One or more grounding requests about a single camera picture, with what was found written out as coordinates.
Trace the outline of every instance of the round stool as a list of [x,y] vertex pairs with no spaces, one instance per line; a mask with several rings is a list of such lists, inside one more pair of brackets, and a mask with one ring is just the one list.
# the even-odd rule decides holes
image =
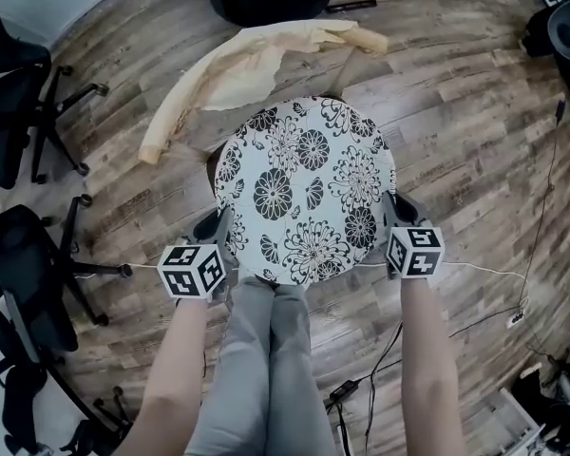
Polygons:
[[218,209],[232,209],[226,247],[279,284],[337,276],[386,241],[383,195],[392,154],[374,122],[346,103],[296,98],[259,111],[225,144]]

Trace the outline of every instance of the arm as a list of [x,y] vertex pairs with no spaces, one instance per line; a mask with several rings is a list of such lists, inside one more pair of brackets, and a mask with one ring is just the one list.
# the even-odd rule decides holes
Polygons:
[[426,279],[402,279],[402,399],[409,456],[464,456],[458,372]]
[[205,301],[180,302],[152,364],[142,409],[114,456],[183,454],[199,417],[206,315]]

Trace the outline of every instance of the fiducial marker cube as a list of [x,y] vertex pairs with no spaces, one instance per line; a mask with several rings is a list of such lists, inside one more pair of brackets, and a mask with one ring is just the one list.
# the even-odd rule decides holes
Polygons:
[[444,258],[441,228],[393,227],[387,260],[402,278],[430,277]]
[[175,298],[211,299],[226,277],[217,245],[168,246],[158,269],[164,287]]

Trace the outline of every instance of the black office chair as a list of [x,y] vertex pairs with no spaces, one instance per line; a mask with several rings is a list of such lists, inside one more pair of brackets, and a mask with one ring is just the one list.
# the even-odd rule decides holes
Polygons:
[[72,259],[78,206],[87,208],[91,203],[89,195],[72,200],[59,247],[45,230],[47,218],[38,218],[22,205],[0,213],[0,286],[12,292],[22,306],[37,306],[36,311],[27,312],[26,316],[31,335],[40,346],[68,352],[78,347],[62,302],[64,284],[94,324],[107,325],[107,316],[95,314],[91,309],[76,274],[133,275],[127,264],[113,267]]
[[[7,301],[9,312],[15,311],[12,321],[0,312],[0,385],[5,390],[2,408],[2,423],[12,436],[13,442],[30,454],[39,450],[33,417],[33,399],[47,381],[47,371],[40,364],[29,332],[22,322],[17,301],[11,293],[3,292],[0,297]],[[7,373],[6,382],[1,375]]]
[[76,262],[71,258],[73,230],[78,206],[92,199],[82,195],[72,200],[59,248],[45,225],[25,206],[0,214],[0,297],[4,296],[11,321],[0,312],[0,375],[6,370],[3,424],[14,441],[28,452],[38,450],[32,401],[47,380],[46,370],[53,351],[78,349],[76,332],[62,300],[64,284],[94,324],[107,325],[104,313],[95,314],[74,274],[108,274],[129,277],[129,265],[109,267]]
[[31,181],[42,184],[46,174],[38,174],[45,139],[66,157],[81,176],[88,174],[88,166],[76,162],[57,135],[55,121],[59,116],[95,91],[100,96],[108,92],[106,85],[94,83],[85,86],[62,102],[55,103],[60,76],[69,76],[71,66],[58,66],[48,86],[45,99],[40,102],[42,87],[50,73],[48,49],[10,37],[0,19],[0,187],[11,189],[19,175],[23,149],[29,144],[28,128],[38,127],[31,165]]

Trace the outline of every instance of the black and white floral fabric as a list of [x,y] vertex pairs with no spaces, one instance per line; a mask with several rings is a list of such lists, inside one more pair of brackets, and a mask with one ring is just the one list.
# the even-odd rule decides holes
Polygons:
[[259,111],[224,147],[218,208],[236,211],[228,247],[280,284],[337,276],[386,240],[382,197],[395,191],[390,150],[348,104],[303,97]]

